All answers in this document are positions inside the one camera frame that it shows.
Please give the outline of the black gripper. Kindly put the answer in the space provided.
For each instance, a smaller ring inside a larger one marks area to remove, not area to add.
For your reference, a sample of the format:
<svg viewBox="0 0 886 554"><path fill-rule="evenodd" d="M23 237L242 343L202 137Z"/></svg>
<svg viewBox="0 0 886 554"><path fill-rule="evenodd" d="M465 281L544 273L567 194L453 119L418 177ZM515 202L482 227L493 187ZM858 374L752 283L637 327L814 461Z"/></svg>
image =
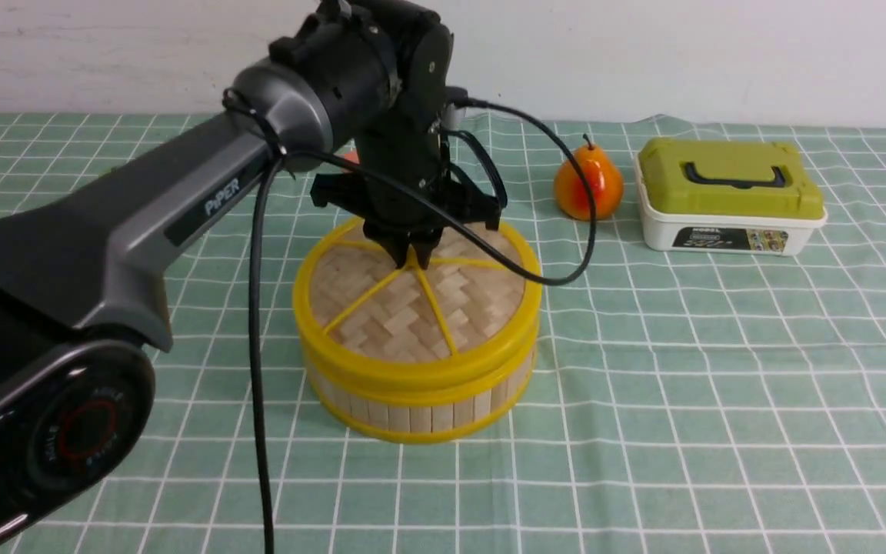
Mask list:
<svg viewBox="0 0 886 554"><path fill-rule="evenodd" d="M428 268L444 229L468 234L482 223L496 230L504 210L504 185L483 192L452 160L449 140L458 135L443 115L414 122L406 115L381 115L354 137L358 162L334 148L309 147L309 160L341 169L320 173L311 185L318 207L333 205L365 222L365 236L379 243L396 268L416 262Z"/></svg>

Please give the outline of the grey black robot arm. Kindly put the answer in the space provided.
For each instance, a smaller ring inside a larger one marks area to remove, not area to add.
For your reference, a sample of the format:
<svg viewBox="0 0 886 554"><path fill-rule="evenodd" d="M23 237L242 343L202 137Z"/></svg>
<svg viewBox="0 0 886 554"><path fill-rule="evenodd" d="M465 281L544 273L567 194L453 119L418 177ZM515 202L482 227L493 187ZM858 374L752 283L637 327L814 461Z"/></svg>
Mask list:
<svg viewBox="0 0 886 554"><path fill-rule="evenodd" d="M454 36L407 1L324 1L243 69L224 109L62 199L0 218L0 545L118 466L155 397L144 346L172 347L165 271L258 193L249 324L259 338L261 228L280 171L335 163L311 197L362 218L403 266L429 262L443 228L497 227L503 200L452 164L439 134L460 88Z"/></svg>

